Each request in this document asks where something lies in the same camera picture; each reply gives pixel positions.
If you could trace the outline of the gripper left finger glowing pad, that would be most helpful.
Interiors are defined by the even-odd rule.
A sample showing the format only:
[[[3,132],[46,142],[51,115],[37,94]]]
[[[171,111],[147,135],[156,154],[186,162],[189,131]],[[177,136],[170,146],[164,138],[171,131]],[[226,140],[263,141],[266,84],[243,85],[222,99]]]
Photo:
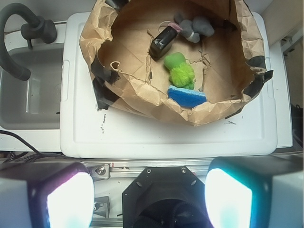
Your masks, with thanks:
[[[95,190],[80,162],[0,165],[2,228],[88,228]]]

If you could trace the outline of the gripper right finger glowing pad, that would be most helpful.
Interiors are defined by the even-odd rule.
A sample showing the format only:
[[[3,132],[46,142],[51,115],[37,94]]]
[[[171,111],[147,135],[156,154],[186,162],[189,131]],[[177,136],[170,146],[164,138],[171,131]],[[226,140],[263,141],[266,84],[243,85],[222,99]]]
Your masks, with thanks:
[[[302,228],[303,156],[216,157],[205,179],[205,204],[215,228]]]

